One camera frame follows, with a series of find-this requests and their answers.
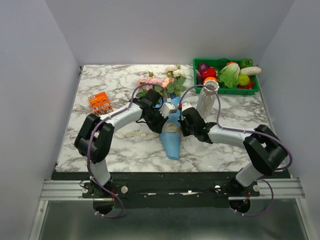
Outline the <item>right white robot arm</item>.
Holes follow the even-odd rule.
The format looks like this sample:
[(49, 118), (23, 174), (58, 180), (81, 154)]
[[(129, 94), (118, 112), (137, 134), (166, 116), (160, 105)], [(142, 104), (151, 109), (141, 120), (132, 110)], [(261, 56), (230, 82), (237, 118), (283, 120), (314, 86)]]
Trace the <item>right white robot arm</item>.
[(200, 113), (190, 104), (180, 106), (180, 123), (182, 135), (194, 136), (198, 141), (208, 144), (226, 144), (245, 149), (250, 163), (242, 168), (230, 181), (229, 189), (241, 196), (248, 187), (263, 176), (271, 176), (288, 156), (282, 142), (272, 130), (260, 124), (253, 130), (230, 130), (217, 122), (205, 122)]

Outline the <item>cream printed ribbon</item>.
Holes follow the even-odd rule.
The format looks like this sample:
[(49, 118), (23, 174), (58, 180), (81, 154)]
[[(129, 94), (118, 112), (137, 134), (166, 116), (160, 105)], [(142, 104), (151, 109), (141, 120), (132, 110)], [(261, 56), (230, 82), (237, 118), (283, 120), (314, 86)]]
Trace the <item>cream printed ribbon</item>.
[[(173, 123), (169, 123), (165, 125), (162, 128), (162, 134), (164, 133), (180, 133), (181, 128)], [(155, 133), (155, 132), (142, 132), (142, 131), (122, 131), (122, 132), (117, 132), (120, 135), (123, 136), (130, 136), (130, 137), (158, 137), (160, 134)]]

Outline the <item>blue flower bouquet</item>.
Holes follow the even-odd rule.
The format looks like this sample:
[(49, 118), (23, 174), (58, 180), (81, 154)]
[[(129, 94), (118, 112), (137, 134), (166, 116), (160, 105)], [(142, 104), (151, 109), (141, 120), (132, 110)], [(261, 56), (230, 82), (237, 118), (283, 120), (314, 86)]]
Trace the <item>blue flower bouquet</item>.
[[(182, 93), (187, 89), (184, 86), (186, 76), (180, 65), (168, 65), (166, 67), (166, 78), (156, 77), (153, 72), (148, 72), (148, 77), (140, 78), (137, 85), (140, 86), (137, 98), (144, 97), (148, 90), (153, 89), (161, 95), (156, 107), (160, 108), (168, 99), (170, 102), (178, 106), (181, 100)], [(168, 120), (165, 125), (175, 124), (180, 127), (178, 118), (180, 113), (177, 111), (168, 115)], [(160, 139), (165, 150), (166, 156), (171, 160), (180, 158), (180, 133), (169, 132), (161, 133)]]

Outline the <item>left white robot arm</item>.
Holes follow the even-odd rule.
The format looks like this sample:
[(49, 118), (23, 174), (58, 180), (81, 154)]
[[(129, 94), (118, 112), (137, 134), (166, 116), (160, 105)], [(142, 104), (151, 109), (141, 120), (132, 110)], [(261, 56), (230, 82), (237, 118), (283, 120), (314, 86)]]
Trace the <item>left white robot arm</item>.
[(111, 175), (106, 157), (110, 151), (114, 133), (130, 123), (143, 119), (152, 132), (160, 134), (169, 119), (169, 109), (173, 106), (167, 102), (162, 107), (156, 108), (161, 99), (162, 96), (158, 92), (150, 89), (145, 96), (133, 98), (103, 119), (93, 113), (85, 118), (74, 146), (82, 156), (87, 157), (90, 179), (95, 183), (93, 191), (99, 197), (107, 197), (111, 191), (111, 185), (108, 183)]

